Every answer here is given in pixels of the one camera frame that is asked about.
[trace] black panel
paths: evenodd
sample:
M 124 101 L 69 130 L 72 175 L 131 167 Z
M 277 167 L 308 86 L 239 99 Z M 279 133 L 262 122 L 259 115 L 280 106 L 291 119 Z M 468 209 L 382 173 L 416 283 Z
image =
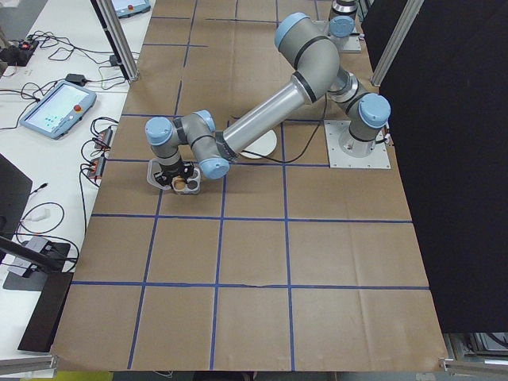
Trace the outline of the black panel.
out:
M 445 333 L 508 330 L 506 20 L 507 0 L 426 0 L 380 89 Z
M 72 273 L 53 272 L 40 293 L 19 347 L 21 351 L 49 352 L 64 309 Z
M 0 235 L 11 239 L 23 215 L 32 180 L 0 154 Z

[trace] metal bracket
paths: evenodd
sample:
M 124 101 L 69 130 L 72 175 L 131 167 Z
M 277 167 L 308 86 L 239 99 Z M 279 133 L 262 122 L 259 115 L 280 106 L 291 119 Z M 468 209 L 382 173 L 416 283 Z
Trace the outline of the metal bracket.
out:
M 15 375 L 26 371 L 56 369 L 58 357 L 54 355 L 0 360 L 0 375 Z
M 350 121 L 325 121 L 326 147 L 330 168 L 391 169 L 385 144 L 376 144 L 372 153 L 362 158 L 352 157 L 339 147 L 339 138 L 350 123 Z M 383 134 L 379 132 L 377 140 L 382 139 Z
M 508 378 L 508 364 L 440 359 L 440 366 L 451 375 L 484 375 Z
M 313 21 L 313 23 L 321 30 L 324 34 L 327 34 L 325 31 L 328 27 L 327 21 Z M 345 38 L 335 38 L 329 37 L 329 39 L 337 46 L 337 50 L 339 53 L 361 53 L 362 47 L 360 45 L 360 38 L 357 36 L 350 36 Z

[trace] white connector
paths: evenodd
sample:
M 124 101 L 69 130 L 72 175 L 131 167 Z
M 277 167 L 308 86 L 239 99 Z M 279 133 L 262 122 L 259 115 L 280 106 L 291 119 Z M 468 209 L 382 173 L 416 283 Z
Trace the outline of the white connector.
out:
M 51 211 L 48 208 L 37 208 L 33 210 L 23 221 L 42 221 L 51 216 Z

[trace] blue joint cap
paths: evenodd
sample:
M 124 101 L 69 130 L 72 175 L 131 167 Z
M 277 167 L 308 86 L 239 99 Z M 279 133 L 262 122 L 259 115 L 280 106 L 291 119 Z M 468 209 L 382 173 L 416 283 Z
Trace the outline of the blue joint cap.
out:
M 212 118 L 212 114 L 210 114 L 208 110 L 196 111 L 193 114 L 199 115 L 202 118 L 202 120 L 205 121 L 211 133 L 215 132 L 215 122 L 214 119 Z
M 347 37 L 355 29 L 355 22 L 349 16 L 334 17 L 329 24 L 329 32 L 337 38 Z
M 199 162 L 203 174 L 211 180 L 220 179 L 229 171 L 229 162 L 221 157 L 211 157 Z
M 290 14 L 288 17 L 284 19 L 283 22 L 280 23 L 279 27 L 275 31 L 275 46 L 279 48 L 280 43 L 283 38 L 287 35 L 289 30 L 293 28 L 296 24 L 298 24 L 304 18 L 310 18 L 306 14 L 302 12 L 297 12 Z
M 382 95 L 367 94 L 360 100 L 358 114 L 366 125 L 373 129 L 383 127 L 390 117 L 390 103 Z
M 171 139 L 173 123 L 165 117 L 153 117 L 144 125 L 144 131 L 150 145 L 162 145 Z

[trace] tablet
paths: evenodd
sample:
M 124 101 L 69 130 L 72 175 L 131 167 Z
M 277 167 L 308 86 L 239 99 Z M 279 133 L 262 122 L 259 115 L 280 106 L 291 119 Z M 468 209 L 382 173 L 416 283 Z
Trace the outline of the tablet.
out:
M 67 81 L 59 82 L 20 121 L 24 127 L 58 139 L 94 105 L 97 95 Z
M 118 18 L 131 17 L 150 10 L 149 0 L 113 0 Z

